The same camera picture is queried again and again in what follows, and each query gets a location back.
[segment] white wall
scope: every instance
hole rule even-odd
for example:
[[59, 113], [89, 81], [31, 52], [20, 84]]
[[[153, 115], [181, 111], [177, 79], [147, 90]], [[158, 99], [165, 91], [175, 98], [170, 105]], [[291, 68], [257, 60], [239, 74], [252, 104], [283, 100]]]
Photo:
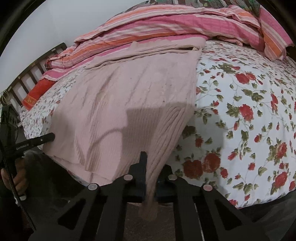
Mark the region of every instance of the white wall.
[[81, 34], [144, 0], [46, 0], [20, 26], [0, 57], [0, 91], [54, 46]]

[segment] floor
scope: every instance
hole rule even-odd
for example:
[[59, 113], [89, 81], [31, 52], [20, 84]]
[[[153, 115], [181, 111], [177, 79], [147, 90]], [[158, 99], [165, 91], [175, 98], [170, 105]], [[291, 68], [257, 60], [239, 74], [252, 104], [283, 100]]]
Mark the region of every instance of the floor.
[[[23, 129], [19, 128], [17, 143], [25, 141]], [[175, 241], [174, 213], [170, 207], [159, 207], [156, 220], [148, 222], [138, 216], [139, 207], [128, 204], [124, 241]]]

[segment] bed headboard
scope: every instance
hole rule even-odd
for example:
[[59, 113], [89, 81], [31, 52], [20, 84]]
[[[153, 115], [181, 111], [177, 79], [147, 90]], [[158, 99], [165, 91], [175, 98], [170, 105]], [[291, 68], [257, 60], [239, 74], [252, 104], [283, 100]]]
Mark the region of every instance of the bed headboard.
[[7, 88], [9, 98], [12, 104], [22, 106], [22, 100], [29, 93], [31, 89], [38, 83], [38, 79], [44, 74], [45, 61], [67, 48], [65, 43], [61, 43], [31, 63]]

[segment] bed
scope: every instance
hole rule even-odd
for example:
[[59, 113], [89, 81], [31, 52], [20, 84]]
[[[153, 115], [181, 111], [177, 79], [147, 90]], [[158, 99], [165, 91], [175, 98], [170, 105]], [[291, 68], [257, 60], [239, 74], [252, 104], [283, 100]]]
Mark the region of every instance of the bed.
[[[151, 7], [150, 2], [144, 5]], [[142, 6], [130, 11], [138, 11]], [[56, 81], [31, 110], [21, 108], [20, 118], [27, 138], [50, 131], [55, 110], [75, 86], [77, 77], [85, 71], [86, 63], [95, 56], [111, 55], [130, 47], [129, 43], [124, 43], [100, 53], [87, 52], [83, 58], [67, 65], [67, 58], [77, 51], [78, 43], [85, 44], [87, 41], [83, 40], [102, 34], [99, 28], [77, 38], [76, 45], [67, 48], [63, 56], [55, 51], [58, 48], [65, 50], [65, 44], [53, 48], [24, 70], [8, 88], [22, 106], [23, 98], [15, 93], [14, 87], [18, 83], [29, 93], [21, 79], [28, 74], [34, 83], [37, 82], [30, 72], [31, 67], [37, 65], [41, 78]], [[186, 34], [193, 33], [178, 33], [177, 36]], [[212, 39], [210, 35], [196, 67], [196, 110], [167, 160], [177, 176], [193, 185], [211, 184], [237, 208], [273, 201], [296, 186], [296, 63], [285, 58], [286, 53], [278, 56], [282, 60], [269, 60], [254, 49], [259, 48], [260, 41], [258, 37], [251, 48], [244, 38]], [[44, 72], [44, 66], [38, 63], [50, 53], [56, 55], [46, 62], [48, 71]], [[65, 161], [57, 162], [65, 166]], [[68, 171], [84, 185], [90, 181], [75, 169]]]

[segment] floral bed sheet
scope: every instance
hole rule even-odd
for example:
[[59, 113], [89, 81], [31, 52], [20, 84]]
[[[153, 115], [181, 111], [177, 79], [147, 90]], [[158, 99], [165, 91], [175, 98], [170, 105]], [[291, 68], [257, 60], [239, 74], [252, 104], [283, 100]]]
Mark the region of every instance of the floral bed sheet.
[[[27, 138], [48, 133], [54, 109], [82, 71], [21, 111]], [[213, 185], [237, 208], [294, 190], [295, 62], [271, 62], [251, 48], [207, 41], [197, 74], [197, 109], [167, 162], [173, 172], [193, 185]]]

